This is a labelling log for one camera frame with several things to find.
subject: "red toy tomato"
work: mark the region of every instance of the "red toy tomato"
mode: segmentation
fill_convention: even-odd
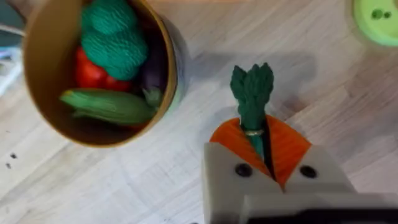
[[[131,82],[116,80],[105,69],[93,64],[86,57],[83,48],[76,52],[76,81],[80,88],[102,88],[114,91],[128,91]]]

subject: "green lid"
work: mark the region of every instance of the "green lid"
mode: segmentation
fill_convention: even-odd
[[[398,46],[398,1],[354,0],[354,18],[371,40]]]

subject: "black screw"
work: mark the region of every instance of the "black screw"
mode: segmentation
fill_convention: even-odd
[[[317,173],[317,171],[314,168],[312,168],[310,166],[306,166],[306,165],[300,167],[300,173],[304,177],[308,177],[308,178],[311,178],[311,179],[315,179],[318,176],[318,173]]]
[[[241,177],[250,177],[253,174],[253,169],[248,164],[238,164],[235,167],[235,173]]]
[[[391,12],[384,13],[384,18],[388,19],[391,17]]]
[[[373,19],[381,19],[383,17],[383,11],[380,9],[375,9],[372,12],[372,18]]]

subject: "crocheted vegetable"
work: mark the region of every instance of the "crocheted vegetable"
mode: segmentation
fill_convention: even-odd
[[[100,89],[67,90],[60,98],[76,109],[74,116],[87,116],[119,125],[142,124],[156,109],[130,93]]]
[[[81,14],[81,45],[87,57],[117,80],[134,78],[148,47],[125,0],[95,0]]]
[[[274,74],[268,64],[265,63],[261,67],[255,64],[248,72],[235,66],[231,90],[239,103],[241,128],[272,176],[274,172],[270,155],[271,145],[264,108],[273,89]]]

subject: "toy vegetable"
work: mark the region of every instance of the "toy vegetable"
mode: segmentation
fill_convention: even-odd
[[[152,119],[156,109],[130,93],[99,89],[67,90],[60,98],[76,109],[74,117],[91,117],[130,126]]]
[[[106,90],[128,91],[130,81],[116,80],[101,67],[93,64],[79,47],[76,52],[76,81],[80,88],[103,88]]]
[[[125,0],[94,0],[83,11],[81,44],[87,57],[117,80],[131,80],[147,58],[137,17]]]

